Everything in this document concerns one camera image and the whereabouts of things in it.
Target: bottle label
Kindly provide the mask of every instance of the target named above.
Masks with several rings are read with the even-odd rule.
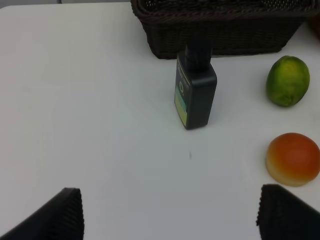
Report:
[[[184,126],[187,125],[188,105],[186,103],[188,103],[189,99],[189,85],[189,81],[178,59],[176,64],[174,103]]]

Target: dark brown basket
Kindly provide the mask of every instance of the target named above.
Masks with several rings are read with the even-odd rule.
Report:
[[[319,0],[131,0],[151,51],[175,59],[194,35],[212,41],[213,55],[280,51]]]

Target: bottle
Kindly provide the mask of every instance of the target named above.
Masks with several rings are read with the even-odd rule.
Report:
[[[174,103],[185,129],[208,124],[217,87],[211,43],[195,37],[177,55]]]

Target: table surface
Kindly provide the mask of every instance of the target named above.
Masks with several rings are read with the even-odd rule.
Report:
[[[6,7],[0,36],[0,235],[77,187],[85,240],[258,240],[268,144],[287,132],[320,144],[320,42],[306,26],[280,53],[213,58],[209,123],[191,131],[176,62],[151,53],[130,3]],[[265,96],[284,55],[311,75],[292,108]],[[319,186],[287,189],[320,209]]]

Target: lime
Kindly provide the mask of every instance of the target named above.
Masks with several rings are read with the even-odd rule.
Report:
[[[289,107],[306,94],[310,83],[307,65],[295,56],[283,56],[273,64],[266,80],[266,95],[275,104]]]

